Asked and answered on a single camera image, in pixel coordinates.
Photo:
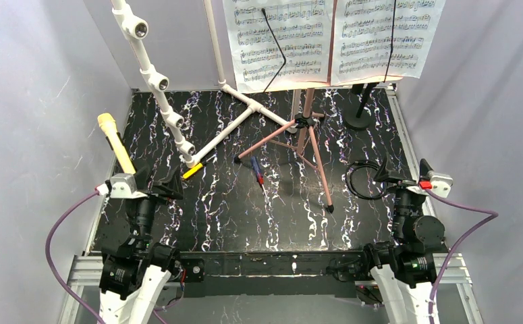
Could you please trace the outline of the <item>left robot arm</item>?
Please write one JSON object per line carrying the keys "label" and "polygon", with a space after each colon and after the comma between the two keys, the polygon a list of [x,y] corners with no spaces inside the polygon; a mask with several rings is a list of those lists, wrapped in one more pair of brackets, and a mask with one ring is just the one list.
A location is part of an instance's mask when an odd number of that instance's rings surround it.
{"label": "left robot arm", "polygon": [[99,195],[125,202],[130,229],[117,248],[102,249],[99,323],[147,323],[165,284],[186,278],[180,251],[152,237],[157,208],[184,197],[180,169],[150,188],[149,180],[143,167],[133,174],[117,173],[97,187]]}

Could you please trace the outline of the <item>sheet music page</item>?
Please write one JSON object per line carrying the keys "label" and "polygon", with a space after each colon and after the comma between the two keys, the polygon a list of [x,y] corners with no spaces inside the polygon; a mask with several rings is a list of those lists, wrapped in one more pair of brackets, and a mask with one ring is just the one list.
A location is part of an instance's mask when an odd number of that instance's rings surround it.
{"label": "sheet music page", "polygon": [[329,80],[333,1],[224,1],[237,90],[291,90]]}
{"label": "sheet music page", "polygon": [[338,1],[332,85],[419,78],[444,7],[445,0]]}

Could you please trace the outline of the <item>pink music stand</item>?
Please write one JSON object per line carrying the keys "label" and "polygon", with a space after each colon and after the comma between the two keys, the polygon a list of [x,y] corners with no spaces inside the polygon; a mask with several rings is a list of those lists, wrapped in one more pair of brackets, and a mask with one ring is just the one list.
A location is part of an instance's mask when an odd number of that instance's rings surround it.
{"label": "pink music stand", "polygon": [[[274,137],[284,133],[288,128],[295,128],[300,130],[300,134],[298,136],[298,143],[296,146],[287,145],[286,147],[289,149],[294,150],[299,155],[299,158],[303,160],[308,166],[312,167],[313,169],[317,170],[320,175],[320,179],[323,183],[323,190],[325,194],[325,198],[327,201],[326,210],[329,213],[334,212],[334,206],[332,203],[331,194],[329,191],[327,179],[325,176],[324,168],[323,168],[323,162],[321,160],[317,140],[316,140],[316,134],[315,134],[315,119],[316,118],[323,118],[323,114],[318,114],[312,111],[312,102],[314,98],[314,89],[309,88],[306,91],[306,99],[304,103],[303,111],[300,114],[297,114],[292,120],[287,122],[284,126],[280,127],[278,130],[271,133],[269,136],[263,138],[262,140],[258,141],[256,144],[252,145],[250,148],[245,150],[244,152],[240,153],[239,155],[236,155],[234,157],[235,163],[241,163],[242,158],[244,158],[246,155],[249,155],[250,153],[253,153],[256,149],[260,148],[263,144],[267,142],[272,142]],[[304,150],[307,143],[311,143],[313,151],[314,151],[314,157],[316,159],[316,165],[311,164],[308,160],[304,158]]]}

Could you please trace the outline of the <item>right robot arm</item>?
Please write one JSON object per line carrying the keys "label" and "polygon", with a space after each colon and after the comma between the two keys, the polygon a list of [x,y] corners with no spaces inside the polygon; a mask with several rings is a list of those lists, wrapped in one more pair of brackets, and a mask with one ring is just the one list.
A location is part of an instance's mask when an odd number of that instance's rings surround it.
{"label": "right robot arm", "polygon": [[437,280],[434,253],[443,249],[444,225],[426,215],[420,187],[387,166],[384,159],[374,176],[393,186],[390,242],[367,244],[368,269],[381,293],[390,323],[438,323],[431,290]]}

